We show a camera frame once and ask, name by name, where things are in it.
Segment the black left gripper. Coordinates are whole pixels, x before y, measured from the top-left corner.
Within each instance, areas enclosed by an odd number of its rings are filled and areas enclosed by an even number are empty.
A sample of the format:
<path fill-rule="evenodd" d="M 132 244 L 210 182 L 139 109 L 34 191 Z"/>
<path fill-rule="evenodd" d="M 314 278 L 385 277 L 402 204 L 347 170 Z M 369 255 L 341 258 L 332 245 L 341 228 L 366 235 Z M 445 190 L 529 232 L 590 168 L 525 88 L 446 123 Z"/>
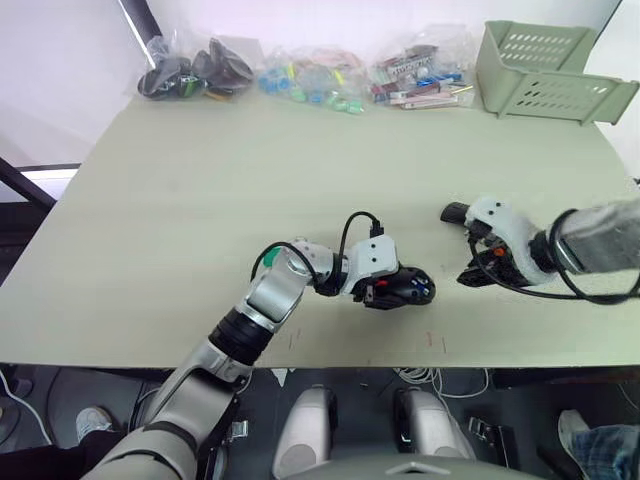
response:
<path fill-rule="evenodd" d="M 415 296 L 403 297 L 399 294 L 402 278 L 425 279 L 426 273 L 415 266 L 401 265 L 395 274 L 359 280 L 352 290 L 353 301 L 362 303 L 366 308 L 382 311 L 412 305 Z"/>

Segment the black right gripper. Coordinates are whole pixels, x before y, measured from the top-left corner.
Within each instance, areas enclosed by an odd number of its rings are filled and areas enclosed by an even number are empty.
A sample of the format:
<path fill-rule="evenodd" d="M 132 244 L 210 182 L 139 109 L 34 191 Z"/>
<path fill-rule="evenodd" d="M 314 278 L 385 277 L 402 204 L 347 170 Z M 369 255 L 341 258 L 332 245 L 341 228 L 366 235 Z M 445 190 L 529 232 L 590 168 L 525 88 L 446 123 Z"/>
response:
<path fill-rule="evenodd" d="M 469 205 L 461 202 L 449 203 L 441 212 L 440 220 L 464 226 Z M 456 281 L 467 287 L 507 285 L 524 288 L 527 280 L 517 269 L 511 250 L 499 240 L 486 223 L 471 223 L 468 227 L 471 260 Z"/>

